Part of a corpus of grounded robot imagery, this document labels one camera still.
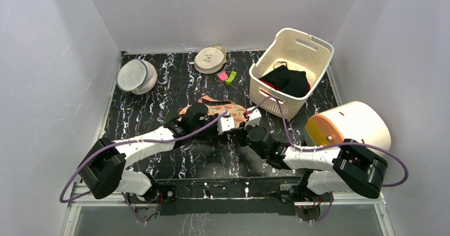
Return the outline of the floral mesh laundry bag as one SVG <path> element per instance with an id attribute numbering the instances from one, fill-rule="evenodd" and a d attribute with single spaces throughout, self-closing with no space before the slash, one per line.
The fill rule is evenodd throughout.
<path id="1" fill-rule="evenodd" d="M 210 111 L 218 112 L 220 115 L 213 119 L 212 122 L 208 123 L 206 126 L 203 126 L 206 130 L 213 129 L 214 131 L 218 131 L 218 120 L 226 114 L 226 112 L 230 112 L 231 116 L 234 118 L 235 122 L 235 129 L 238 129 L 240 127 L 244 127 L 246 123 L 246 118 L 244 117 L 244 112 L 247 110 L 245 107 L 236 104 L 235 102 L 228 101 L 228 100 L 216 100 L 211 98 L 208 95 L 205 95 L 203 97 L 200 97 L 196 102 L 193 102 L 186 107 L 194 104 L 194 103 L 203 103 L 207 105 L 210 108 Z M 175 123 L 177 123 L 179 126 L 181 126 L 181 111 L 179 114 L 175 117 Z"/>

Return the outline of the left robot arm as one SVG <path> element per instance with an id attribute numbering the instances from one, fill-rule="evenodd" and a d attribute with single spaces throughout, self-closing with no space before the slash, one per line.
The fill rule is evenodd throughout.
<path id="1" fill-rule="evenodd" d="M 135 194 L 145 202 L 156 200 L 160 185 L 149 174 L 128 167 L 158 153 L 172 151 L 187 140 L 211 130 L 225 112 L 209 114 L 202 103 L 194 103 L 157 129 L 130 139 L 99 139 L 80 163 L 76 174 L 96 199 L 114 192 Z"/>

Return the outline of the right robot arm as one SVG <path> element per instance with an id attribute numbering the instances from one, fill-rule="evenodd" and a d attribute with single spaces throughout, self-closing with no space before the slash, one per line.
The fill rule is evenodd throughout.
<path id="1" fill-rule="evenodd" d="M 292 146 L 275 140 L 260 126 L 233 130 L 231 135 L 273 168 L 304 169 L 298 191 L 306 201 L 335 191 L 352 191 L 371 199 L 380 196 L 388 162 L 351 139 L 337 146 Z"/>

